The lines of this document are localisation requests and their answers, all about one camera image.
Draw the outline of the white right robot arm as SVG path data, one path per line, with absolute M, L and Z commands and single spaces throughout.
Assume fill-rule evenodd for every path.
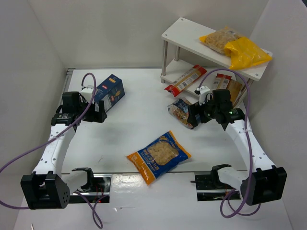
M 235 143 L 248 173 L 234 169 L 229 164 L 212 167 L 216 183 L 228 184 L 238 190 L 249 206 L 282 198 L 287 173 L 271 161 L 255 138 L 245 113 L 233 108 L 229 90 L 209 91 L 200 87 L 199 105 L 204 122 L 215 120 Z

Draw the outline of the blue clear pasta bag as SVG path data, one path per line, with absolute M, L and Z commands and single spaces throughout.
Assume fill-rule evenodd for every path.
M 169 114 L 176 118 L 182 125 L 184 125 L 188 129 L 193 129 L 200 123 L 201 120 L 199 116 L 196 116 L 196 125 L 193 125 L 188 122 L 189 105 L 191 105 L 191 102 L 188 99 L 186 99 L 185 97 L 179 97 L 172 104 L 168 105 L 167 109 Z

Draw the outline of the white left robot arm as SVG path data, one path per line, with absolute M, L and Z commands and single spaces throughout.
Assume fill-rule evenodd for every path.
M 94 173 L 89 167 L 73 169 L 66 180 L 62 180 L 61 170 L 78 125 L 82 121 L 103 123 L 107 118 L 105 102 L 95 102 L 91 92 L 65 92 L 62 99 L 63 104 L 51 120 L 50 138 L 43 145 L 41 160 L 30 175 L 23 175 L 21 179 L 22 191 L 31 210 L 64 209 L 71 194 L 79 188 L 88 190 L 95 186 Z M 127 156 L 147 185 L 189 158 L 191 155 L 171 131 Z

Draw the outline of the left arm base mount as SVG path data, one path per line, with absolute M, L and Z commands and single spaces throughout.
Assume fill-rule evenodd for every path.
M 75 168 L 70 175 L 76 172 L 86 173 L 86 183 L 76 191 L 81 193 L 91 204 L 103 204 L 110 201 L 111 174 L 94 173 L 91 168 Z

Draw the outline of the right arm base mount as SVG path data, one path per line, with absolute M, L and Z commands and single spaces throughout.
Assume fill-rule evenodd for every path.
M 222 201 L 234 189 L 222 183 L 218 177 L 218 170 L 231 167 L 229 164 L 213 166 L 210 171 L 195 172 L 194 179 L 190 182 L 196 187 L 197 201 Z

